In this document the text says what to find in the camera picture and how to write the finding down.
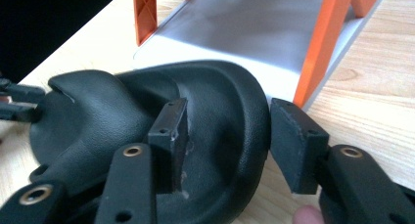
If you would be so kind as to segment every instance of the screw hole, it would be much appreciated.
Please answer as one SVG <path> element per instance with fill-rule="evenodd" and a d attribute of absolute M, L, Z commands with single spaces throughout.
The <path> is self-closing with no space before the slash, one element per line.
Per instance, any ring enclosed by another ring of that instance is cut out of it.
<path fill-rule="evenodd" d="M 317 135 L 318 134 L 317 131 L 312 130 L 312 129 L 308 130 L 307 133 L 312 134 L 312 135 Z"/>
<path fill-rule="evenodd" d="M 123 154 L 126 157 L 135 157 L 135 156 L 140 155 L 141 153 L 142 153 L 141 148 L 136 147 L 136 146 L 126 148 L 123 152 Z"/>
<path fill-rule="evenodd" d="M 405 218 L 395 213 L 390 214 L 390 220 L 396 224 L 408 224 Z"/>
<path fill-rule="evenodd" d="M 123 223 L 129 221 L 131 218 L 132 214 L 130 211 L 121 211 L 116 215 L 115 221 L 118 223 Z"/>
<path fill-rule="evenodd" d="M 48 198 L 52 194 L 51 185 L 41 185 L 37 186 L 28 192 L 24 193 L 19 202 L 22 205 L 32 205 L 38 202 L 41 202 Z"/>
<path fill-rule="evenodd" d="M 363 153 L 353 148 L 342 148 L 341 152 L 348 157 L 363 157 Z"/>
<path fill-rule="evenodd" d="M 162 134 L 165 134 L 165 133 L 168 133 L 169 130 L 168 129 L 161 129 L 159 132 L 162 133 Z"/>

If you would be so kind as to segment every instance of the orange leg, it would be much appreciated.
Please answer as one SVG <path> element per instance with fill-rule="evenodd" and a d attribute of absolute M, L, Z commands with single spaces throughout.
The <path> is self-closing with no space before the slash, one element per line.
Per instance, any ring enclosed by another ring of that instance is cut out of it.
<path fill-rule="evenodd" d="M 302 65 L 294 103 L 302 107 L 326 74 L 348 6 L 364 17 L 376 0 L 323 0 L 310 45 Z"/>
<path fill-rule="evenodd" d="M 156 0 L 134 0 L 137 45 L 141 45 L 157 29 Z"/>

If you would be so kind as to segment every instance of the wooden surface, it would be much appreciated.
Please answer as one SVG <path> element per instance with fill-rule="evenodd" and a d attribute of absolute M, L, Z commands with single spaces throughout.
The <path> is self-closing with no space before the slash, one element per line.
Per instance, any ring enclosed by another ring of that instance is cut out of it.
<path fill-rule="evenodd" d="M 181 2 L 159 0 L 160 18 Z M 132 0 L 115 0 L 23 83 L 46 87 L 51 76 L 76 69 L 130 70 L 134 42 Z M 368 151 L 395 182 L 415 189 L 415 0 L 380 4 L 307 112 L 331 134 L 331 145 Z M 0 122 L 0 204 L 37 166 L 27 129 Z M 270 158 L 235 223 L 291 223 L 307 203 L 317 198 L 290 194 Z"/>

